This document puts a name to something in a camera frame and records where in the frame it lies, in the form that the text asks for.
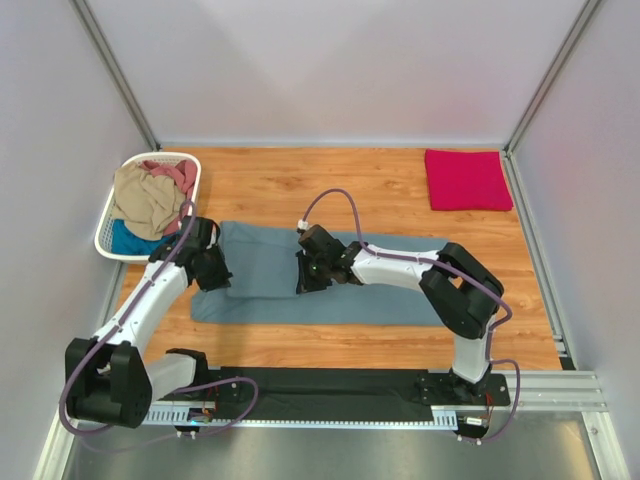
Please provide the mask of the grey-blue t-shirt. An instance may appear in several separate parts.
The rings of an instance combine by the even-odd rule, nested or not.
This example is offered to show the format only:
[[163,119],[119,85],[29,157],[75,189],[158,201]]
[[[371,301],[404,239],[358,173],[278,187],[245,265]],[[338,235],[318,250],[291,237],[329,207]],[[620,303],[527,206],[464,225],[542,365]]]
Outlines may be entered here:
[[232,273],[226,288],[196,293],[191,319],[215,324],[439,326],[423,293],[384,285],[334,284],[297,294],[298,234],[224,221],[219,245]]

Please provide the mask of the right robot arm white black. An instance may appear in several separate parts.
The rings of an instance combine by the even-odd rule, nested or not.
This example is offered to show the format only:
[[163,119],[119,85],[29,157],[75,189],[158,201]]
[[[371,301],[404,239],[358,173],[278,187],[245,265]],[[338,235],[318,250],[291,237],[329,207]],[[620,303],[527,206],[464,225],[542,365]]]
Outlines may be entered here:
[[299,239],[300,293],[334,283],[385,285],[422,293],[454,335],[450,389],[461,398],[485,393],[491,374],[490,338],[499,309],[506,309],[502,284],[462,246],[439,251],[400,252],[336,239]]

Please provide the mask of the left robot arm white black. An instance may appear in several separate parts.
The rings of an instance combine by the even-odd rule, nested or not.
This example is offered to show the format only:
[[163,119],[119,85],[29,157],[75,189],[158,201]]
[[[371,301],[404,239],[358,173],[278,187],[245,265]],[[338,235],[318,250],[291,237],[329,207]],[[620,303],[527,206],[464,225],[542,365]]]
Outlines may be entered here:
[[90,338],[68,345],[58,405],[65,428],[78,434],[75,420],[94,422],[100,431],[136,428],[155,401],[204,385],[209,378],[204,353],[173,348],[150,364],[144,353],[160,321],[191,284],[211,291],[228,287],[231,277],[217,245],[165,246],[154,253],[114,316]]

